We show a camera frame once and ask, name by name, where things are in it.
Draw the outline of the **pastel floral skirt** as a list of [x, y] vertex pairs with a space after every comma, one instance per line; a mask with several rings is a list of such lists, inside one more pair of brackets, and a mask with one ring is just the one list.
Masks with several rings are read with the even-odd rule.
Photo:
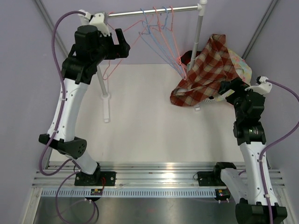
[[[251, 78], [252, 78], [252, 69], [247, 65], [245, 60], [242, 59], [240, 56], [238, 56], [234, 51], [228, 49], [228, 52], [230, 55], [230, 59], [234, 65], [236, 73], [242, 79], [243, 82], [250, 85]], [[225, 97], [228, 97], [233, 93], [234, 93], [233, 90], [229, 90], [223, 95], [217, 95], [215, 98], [215, 102], [223, 101], [225, 100]]]

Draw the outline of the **red white checked skirt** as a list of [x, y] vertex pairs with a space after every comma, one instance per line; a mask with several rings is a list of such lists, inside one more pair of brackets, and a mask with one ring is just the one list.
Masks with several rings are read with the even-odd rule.
[[213, 34], [188, 71], [171, 92], [170, 102], [176, 106], [194, 106], [218, 93], [222, 81], [239, 77], [226, 46], [226, 36]]

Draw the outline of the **red black plaid skirt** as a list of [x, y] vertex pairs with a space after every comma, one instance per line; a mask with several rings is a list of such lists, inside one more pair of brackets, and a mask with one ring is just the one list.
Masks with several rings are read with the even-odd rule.
[[180, 66], [184, 69], [190, 70], [192, 68], [192, 66], [191, 66], [191, 57], [192, 57], [192, 50], [189, 50], [189, 51], [185, 52], [180, 57], [180, 61], [181, 61]]

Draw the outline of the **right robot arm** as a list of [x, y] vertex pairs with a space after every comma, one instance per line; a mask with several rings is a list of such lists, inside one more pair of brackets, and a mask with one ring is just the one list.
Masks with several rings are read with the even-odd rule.
[[265, 94], [272, 84], [260, 77], [257, 85], [248, 85], [241, 78], [222, 81], [218, 93], [233, 93], [226, 101], [235, 110], [234, 136], [242, 153], [247, 182], [244, 183], [232, 165], [226, 165], [212, 173], [212, 180], [225, 184], [236, 202], [235, 216], [239, 224], [280, 224], [287, 218], [286, 207], [278, 204], [274, 193], [266, 158], [266, 136], [261, 115]]

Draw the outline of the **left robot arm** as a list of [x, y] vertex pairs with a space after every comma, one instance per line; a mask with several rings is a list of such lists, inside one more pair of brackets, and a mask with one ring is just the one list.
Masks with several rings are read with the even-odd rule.
[[82, 99], [97, 66], [103, 60], [114, 60], [129, 56], [130, 46], [122, 29], [115, 30], [118, 44], [110, 35], [104, 36], [95, 26], [83, 25], [74, 34], [68, 57], [62, 63], [63, 83], [54, 123], [47, 133], [40, 134], [39, 142], [72, 159], [78, 166], [76, 186], [102, 186], [114, 172], [101, 172], [97, 163], [87, 152], [87, 141], [75, 135], [75, 126]]

